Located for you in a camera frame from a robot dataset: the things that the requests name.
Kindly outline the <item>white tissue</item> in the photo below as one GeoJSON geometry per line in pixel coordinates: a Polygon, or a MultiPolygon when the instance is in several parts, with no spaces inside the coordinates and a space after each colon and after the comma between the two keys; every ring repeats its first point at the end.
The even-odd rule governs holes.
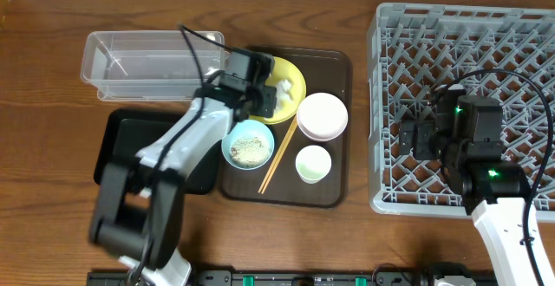
{"type": "Polygon", "coordinates": [[[277,104],[276,104],[276,108],[275,108],[276,113],[281,111],[283,109],[284,105],[286,105],[286,104],[288,104],[292,101],[292,98],[291,98],[291,95],[290,95],[291,88],[292,88],[292,84],[287,79],[280,80],[277,83],[277,85],[276,85],[277,104]]]}

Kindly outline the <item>light blue bowl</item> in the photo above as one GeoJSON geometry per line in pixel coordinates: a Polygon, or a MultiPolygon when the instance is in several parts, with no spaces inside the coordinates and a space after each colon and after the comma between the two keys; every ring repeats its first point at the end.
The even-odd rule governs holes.
{"type": "Polygon", "coordinates": [[[240,170],[258,169],[270,159],[274,148],[272,131],[256,120],[237,123],[221,142],[225,160],[240,170]]]}

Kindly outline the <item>pile of white rice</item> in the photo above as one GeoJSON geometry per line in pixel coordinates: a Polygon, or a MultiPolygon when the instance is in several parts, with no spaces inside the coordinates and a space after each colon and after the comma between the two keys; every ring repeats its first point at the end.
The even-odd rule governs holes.
{"type": "Polygon", "coordinates": [[[263,165],[270,156],[270,146],[258,137],[240,138],[233,142],[230,149],[232,162],[243,168],[263,165]]]}

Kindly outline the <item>white green cup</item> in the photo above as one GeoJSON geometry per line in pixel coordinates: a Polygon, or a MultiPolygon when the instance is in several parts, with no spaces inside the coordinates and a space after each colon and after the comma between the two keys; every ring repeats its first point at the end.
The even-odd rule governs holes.
{"type": "Polygon", "coordinates": [[[330,173],[331,165],[329,152],[317,145],[304,147],[295,160],[297,173],[307,184],[315,184],[326,177],[330,173]]]}

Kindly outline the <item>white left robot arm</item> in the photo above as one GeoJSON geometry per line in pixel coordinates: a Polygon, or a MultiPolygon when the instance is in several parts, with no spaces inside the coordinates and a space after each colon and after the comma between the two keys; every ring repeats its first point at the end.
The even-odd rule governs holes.
{"type": "Polygon", "coordinates": [[[166,133],[101,163],[88,237],[129,262],[124,284],[187,283],[191,266],[178,249],[184,199],[201,189],[188,179],[237,123],[272,115],[276,89],[266,82],[274,66],[272,55],[233,49],[226,68],[200,78],[190,108],[166,133]]]}

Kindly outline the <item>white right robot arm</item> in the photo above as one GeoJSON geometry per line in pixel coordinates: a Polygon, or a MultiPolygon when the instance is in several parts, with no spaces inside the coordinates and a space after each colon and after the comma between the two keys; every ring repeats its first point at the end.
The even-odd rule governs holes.
{"type": "Polygon", "coordinates": [[[441,95],[433,120],[404,120],[399,152],[437,160],[448,187],[485,243],[500,285],[552,285],[554,272],[539,235],[524,169],[504,160],[499,101],[455,84],[441,95]]]}

